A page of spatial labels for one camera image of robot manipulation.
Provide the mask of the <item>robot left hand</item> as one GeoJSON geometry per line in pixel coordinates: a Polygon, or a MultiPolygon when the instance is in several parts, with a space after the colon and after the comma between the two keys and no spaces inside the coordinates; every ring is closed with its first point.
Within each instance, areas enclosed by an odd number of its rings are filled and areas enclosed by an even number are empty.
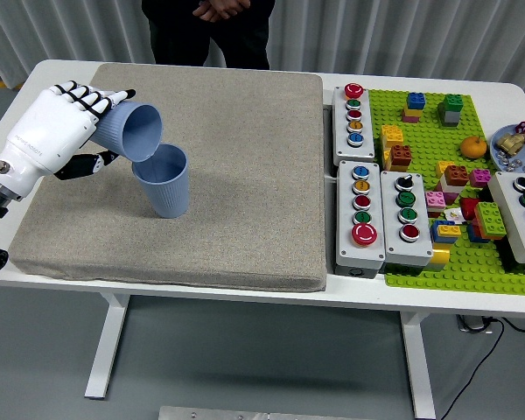
{"type": "Polygon", "coordinates": [[[102,91],[70,80],[43,90],[6,137],[0,160],[9,165],[0,185],[14,200],[27,197],[37,181],[64,167],[94,134],[97,123],[133,89],[102,91]]]}

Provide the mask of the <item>person's left hand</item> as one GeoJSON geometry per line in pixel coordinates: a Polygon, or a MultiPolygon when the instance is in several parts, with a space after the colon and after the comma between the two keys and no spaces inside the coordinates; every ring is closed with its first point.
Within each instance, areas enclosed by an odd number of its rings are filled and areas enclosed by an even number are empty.
{"type": "Polygon", "coordinates": [[[214,0],[211,2],[216,12],[224,19],[231,18],[250,8],[249,0],[214,0]]]}

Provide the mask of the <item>person's right hand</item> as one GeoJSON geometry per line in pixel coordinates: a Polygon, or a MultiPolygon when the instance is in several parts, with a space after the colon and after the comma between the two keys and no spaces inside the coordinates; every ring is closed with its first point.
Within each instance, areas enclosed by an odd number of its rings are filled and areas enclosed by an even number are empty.
{"type": "Polygon", "coordinates": [[[210,23],[223,19],[222,13],[222,2],[217,0],[200,1],[198,7],[192,12],[196,18],[210,23]]]}

